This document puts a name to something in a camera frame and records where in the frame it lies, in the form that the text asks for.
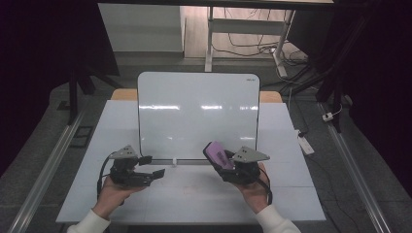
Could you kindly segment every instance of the wire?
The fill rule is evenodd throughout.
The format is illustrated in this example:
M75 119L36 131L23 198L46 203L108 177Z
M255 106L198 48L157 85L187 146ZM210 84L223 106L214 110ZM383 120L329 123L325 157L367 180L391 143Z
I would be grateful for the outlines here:
M62 223L60 226L60 229L58 230L58 233L62 233L65 227L66 227L66 224Z
M342 104L340 104L340 110L338 112L332 114L332 115L335 116L335 115L339 114L340 112L342 112Z
M288 100L288 111L289 111L289 114L291 113L291 97L292 97L292 87L291 87L291 90L289 91L289 100Z
M102 168L100 169L99 180L97 181L97 199L99 199L100 192L102 191L103 172L104 172L104 168L106 167L107 162L110 159L110 155L106 157L106 159L103 162Z
M282 61L285 62L286 64L290 65L290 66L297 66L297 65L302 65L302 64L307 64L308 63L307 60L305 60L305 59L295 59L295 60L287 59L286 56L285 56L285 52L283 50L282 50L282 55L283 55Z
M288 84L286 84L284 87L282 87L279 90L279 93L283 95L283 90L286 89L291 83L293 84L302 84L302 83L298 83L298 82L294 82L299 80L304 74L306 74L306 72L308 72L309 70L311 70L312 68L309 65L306 65L305 67L303 67L296 75L294 75L293 77L291 77L289 80L285 80L281 77L281 75L279 74L278 69L276 69L276 74L278 75L278 78Z
M277 85L277 84L280 84L280 83L285 83L285 82L283 82L283 81L277 81L277 82L275 82L275 83L265 84L265 85L262 85L262 86L260 87L260 90L262 90L262 89L265 88L265 87L268 87L268 86L271 86L271 85Z
M302 116L303 123L305 124L306 130L305 130L305 131L300 131L300 134L299 134L299 137L303 137L304 135L306 135L307 133L309 133L309 124L307 123L307 121L306 121L306 119L305 119L305 116L304 116L302 110L300 109L299 104L298 104L297 101L296 101L296 97L295 97L295 96L293 97L293 101L294 101L294 103L296 104L296 107L297 107L297 109L299 110L300 115Z
M354 225L357 227L358 232L360 232L360 229L359 229L359 227L358 227L358 224L355 222L355 220L354 220L351 216L349 216L348 213L346 213L346 212L340 207L340 205L339 205L339 200L337 199L336 193L335 193L334 188L333 188L333 182L332 182L332 180L331 180L330 173L329 173L323 166L321 166L321 164L319 164L316 160L312 159L310 156L305 156L305 158L307 158L307 159L309 159L310 161L312 161L313 163L315 163L319 168L321 168L321 169L327 174L327 179L328 179L328 182L330 183L330 189L331 189L331 191L332 191L332 193L333 193L334 201L336 202L337 207L339 208L339 210L340 210L345 216L347 216L347 217L354 223ZM326 206L323 204L321 198L319 198L319 200L321 201L321 204L326 208ZM336 223L334 222L333 218L328 214L327 209L326 209L326 214L329 216L330 220L332 221L332 223L333 223L333 225L336 227L336 229L337 229L339 232L341 232L341 231L339 230L339 228L337 227Z
M246 19L249 19L249 18L253 17L253 16L256 14L257 11L258 11L258 9L252 10L251 14L253 14L253 15L250 16L250 17L247 17ZM258 18L260 18L261 11L262 11L262 9L260 9ZM231 14L231 12L229 11L228 8L224 8L224 18L227 18L226 12L228 12L228 13L230 14L230 17L233 18L233 15ZM270 12L271 12L271 10L269 10L269 14L268 14L268 16L267 16L267 20L269 20ZM273 46L275 46L275 45L277 45L277 44L279 43L279 42L272 42L272 43L264 43L264 44L262 44L261 41L262 41L263 36L264 36L264 35L262 35L261 38L260 38L260 40L259 40L259 42L258 42L258 44L254 44L254 45L237 45L237 44L234 44L234 43L232 42L230 33L227 33L227 36L228 36L229 42L230 42L233 46L235 46L235 47L257 47L257 49L258 49L259 51L261 51L260 48L259 48L259 46L272 46L272 47L273 47Z
M261 55L261 52L251 53L251 54L241 54L241 53L237 53L237 52L229 51L229 50L218 50L218 49L216 49L216 48L213 46L213 44L212 44L212 48L213 48L213 50L216 50L216 51L227 52L227 53L231 53L231 54L235 54L235 55L240 55L240 56L255 56L255 55Z
M291 52L291 53L289 54L289 60L291 60L291 61L306 61L306 62L307 62L307 59L292 59L292 55L295 54L295 53L298 53L298 52L300 52L300 51L302 51L302 50L296 50L296 51Z
M306 65L305 67L303 67L296 75L294 75L292 78L290 78L290 81L291 82L289 82L288 84L286 84L284 87L282 87L280 90L279 90L279 93L281 94L281 95L284 95L284 90L286 90L286 88L287 87L289 87L290 85L291 85L291 83L294 83L294 84L303 84L304 82L307 82L308 80L311 80L313 77L315 77L315 74L316 73L314 73L313 75L311 75L307 80L305 80L304 82L302 82L302 83L298 83L298 82L296 82L297 80L299 80L299 79L301 79L302 77L303 77L303 75L304 74L306 74L308 71L310 71L312 69L312 67L310 66L310 65Z
M240 172L241 172L241 173L244 173L244 174L247 175L248 177L254 179L256 183L260 184L260 185L266 190L266 193L267 193L267 204L268 204L268 205L271 205L271 204L272 204L272 201L273 201L273 193L272 193L272 190L270 190L270 179L269 179L269 176L267 176L267 173L266 173L266 172L264 172L261 168L259 168L259 169L260 169L260 171L262 171L263 174L266 176L267 181L269 182L269 184L267 184L267 183L265 183L264 181L262 181L259 177L252 176L252 174L250 174L248 171L246 171L246 170L244 170L244 169L241 169Z

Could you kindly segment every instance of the whiteboard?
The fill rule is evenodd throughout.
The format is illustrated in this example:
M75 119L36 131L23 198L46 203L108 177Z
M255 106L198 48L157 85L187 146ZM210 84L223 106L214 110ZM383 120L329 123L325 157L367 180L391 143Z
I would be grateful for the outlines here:
M258 76L145 72L137 84L142 155L205 159L212 141L231 151L256 148Z

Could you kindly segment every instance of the black cable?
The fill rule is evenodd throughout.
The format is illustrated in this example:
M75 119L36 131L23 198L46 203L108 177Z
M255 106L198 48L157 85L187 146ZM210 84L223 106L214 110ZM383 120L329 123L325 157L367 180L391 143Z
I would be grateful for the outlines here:
M235 55L240 55L240 56L255 56L255 55L261 55L261 52L251 53L251 54L241 54L241 53L237 53L237 52L229 51L229 50L218 50L218 49L216 49L216 48L213 46L213 44L212 44L212 48L213 48L213 50L216 50L216 51L227 52L227 53L231 53L231 54L235 54Z
M329 210L327 209L326 205L324 204L324 202L321 200L321 198L318 195L318 199L321 202L321 205L324 207L325 209L325 213L326 216L329 217L330 221L332 222L333 226L335 227L335 229L337 230L337 232L342 233L342 231L339 229L339 227L337 226L336 222L334 221L333 217L330 215Z
M302 59L296 59L296 60L287 59L286 56L285 56L284 51L282 51L282 55L283 55L282 61L285 62L286 64L290 65L290 66L297 66L297 65L302 65L302 64L307 64L308 63L307 60L302 60Z
M258 11L258 9L255 9L254 11L255 11L255 13L252 15L252 17L256 14L256 12ZM227 8L224 8L224 18L227 18L227 15L226 15L226 11L230 14L230 17L231 18L233 18L233 15L231 14L231 12L227 9ZM269 20L269 16L270 16L270 11L271 10L269 10L269 14L268 14L268 16L267 16L267 20ZM233 45L233 46L235 46L235 47L257 47L257 49L259 50L259 46L275 46L275 45L277 45L279 42L272 42L272 43L265 43L265 44L262 44L261 43L261 40L263 39L263 36L260 38L260 41L258 42L258 44L255 44L255 45L236 45L236 44L234 44L233 42L232 42L232 40L231 40L231 36L230 36L230 33L227 33L227 36L228 36L228 38L229 38L229 42Z
M312 75L310 75L306 80L304 80L304 81L301 81L300 83L299 83L299 85L303 85L303 84L305 84L306 82L309 82L309 81L311 81L311 80L315 80L316 78L315 77L317 77L317 72L316 72L316 70L315 70L315 72L312 74Z
M62 233L65 227L66 227L66 224L62 223L60 226L60 229L58 230L58 233Z
M268 86L271 86L271 85L277 85L277 84L284 83L284 82L285 81L277 81L275 83L269 83L269 84L261 85L259 89L262 90L264 87L268 87Z
M297 73L295 76L293 76L292 78L289 79L289 82L283 86L280 90L279 93L281 95L284 95L284 91L291 85L293 84L302 84L302 83L297 83L298 80L300 80L304 74L306 74L307 72L309 72L312 69L312 67L310 67L309 65L305 66L304 68L302 68L302 70L300 70L299 73Z
M351 216L349 216L348 213L346 213L346 212L340 207L340 205L339 205L339 200L337 199L336 193L335 193L334 188L333 188L333 182L332 182L332 180L331 180L330 173L329 173L323 166L321 166L321 164L319 164L317 161L315 161L314 159L312 159L310 156L305 156L305 158L308 158L310 161L312 161L313 163L315 163L319 168L321 168L321 169L327 174L327 179L328 179L329 184L330 184L330 189L331 189L331 191L332 191L332 193L333 193L334 201L336 202L337 207L339 208L339 210L340 210L345 216L347 216L347 217L354 223L354 225L357 227L358 232L360 232L360 229L359 229L359 227L358 227L358 224L355 222L355 220L354 220ZM331 216L329 216L329 217L330 217L330 219L332 220L332 223L335 225L335 222L334 222L333 218L332 218Z
M316 76L314 76L314 78L307 79L305 82L301 83L300 86L297 86L293 90L293 95L299 93L302 90L305 90L311 87L314 84L321 82L325 77L327 77L330 74L332 70L333 70L333 66L328 68L326 71L322 72L321 74L317 74Z
M272 54L273 52L271 51L271 49L276 49L276 47L273 47L273 46L260 47L260 48L258 49L258 51L259 51L261 54Z
M289 54L289 60L291 60L291 61L295 61L295 60L297 60L297 61L307 61L307 59L292 59L292 54L298 53L300 51L302 51L302 50L296 50L296 51L291 52Z
M308 72L311 69L312 69L312 67L310 65L306 65L305 67L303 67L296 75L291 77L289 80L286 80L287 84L279 90L279 93L281 95L283 95L283 91L288 86L290 86L291 84L294 84L297 80L299 80L301 77L303 77L303 75L306 74L306 72Z
M106 157L106 159L103 162L102 168L100 169L99 180L97 181L97 200L99 199L100 192L102 191L103 172L109 159L110 155Z
M249 18L251 18L251 17L254 17L254 16L257 14L257 11L258 11L258 9L253 9L253 10L249 13L250 16L248 16L246 19L249 19Z
M264 172L261 168L259 168L259 169L260 169L260 171L262 171L263 174L266 176L267 181L269 182L269 184L266 184L266 183L265 183L264 181L262 181L259 177L252 176L252 174L250 174L249 172L247 172L247 171L245 171L245 170L243 170L243 169L241 169L240 172L241 172L241 173L244 173L244 174L247 175L248 177L254 179L255 182L257 182L258 184L260 184L260 185L264 188L264 190L266 190L266 193L267 193L267 204L268 204L268 205L271 205L271 204L272 204L272 201L273 201L273 193L272 193L272 190L270 190L270 180L269 180L269 177L267 176L266 172Z
M308 125L308 123L307 123L307 121L306 121L306 119L305 119L305 116L303 115L302 110L301 110L300 107L299 107L299 104L298 104L297 101L296 101L296 97L295 97L295 96L293 96L293 101L294 101L294 103L296 104L297 109L299 110L300 116L301 116L301 118L303 119L303 123L305 124L306 130L305 130L305 131L300 131L300 133L299 133L299 135L298 135L299 137L303 137L304 135L306 135L307 133L309 133L309 125Z

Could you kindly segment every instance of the white wall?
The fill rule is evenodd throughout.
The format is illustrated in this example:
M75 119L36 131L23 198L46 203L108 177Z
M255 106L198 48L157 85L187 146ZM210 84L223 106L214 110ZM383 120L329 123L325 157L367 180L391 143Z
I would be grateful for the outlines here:
M99 4L113 51L183 51L181 8Z

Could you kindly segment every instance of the white sleeve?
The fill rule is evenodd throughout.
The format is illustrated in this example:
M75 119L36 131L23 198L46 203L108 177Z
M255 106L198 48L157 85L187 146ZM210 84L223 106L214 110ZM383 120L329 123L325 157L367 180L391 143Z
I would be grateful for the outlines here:
M110 221L103 219L90 210L87 216L77 225L72 225L67 229L67 233L102 233L110 224Z
M257 221L264 233L299 233L300 230L288 219L279 215L273 205L257 213Z

